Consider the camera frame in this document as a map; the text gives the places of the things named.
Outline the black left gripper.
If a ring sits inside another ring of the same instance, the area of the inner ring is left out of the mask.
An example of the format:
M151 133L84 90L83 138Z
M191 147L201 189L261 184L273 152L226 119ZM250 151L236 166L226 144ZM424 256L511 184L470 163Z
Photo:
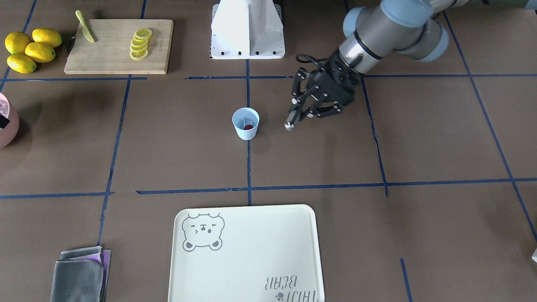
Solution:
M299 120L340 114L343 107L354 102L361 78L362 74L351 68L339 50L335 50L317 70L296 71L288 112L299 110Z

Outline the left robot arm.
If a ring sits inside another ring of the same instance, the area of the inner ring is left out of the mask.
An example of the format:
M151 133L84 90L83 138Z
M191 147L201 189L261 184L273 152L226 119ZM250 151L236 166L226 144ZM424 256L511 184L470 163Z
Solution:
M343 23L346 39L329 57L297 55L298 62L316 68L297 70L285 127L293 130L304 118L340 114L354 101L364 74L388 54L403 54L418 62L441 57L449 36L433 17L459 4L459 0L382 0L375 8L349 10Z

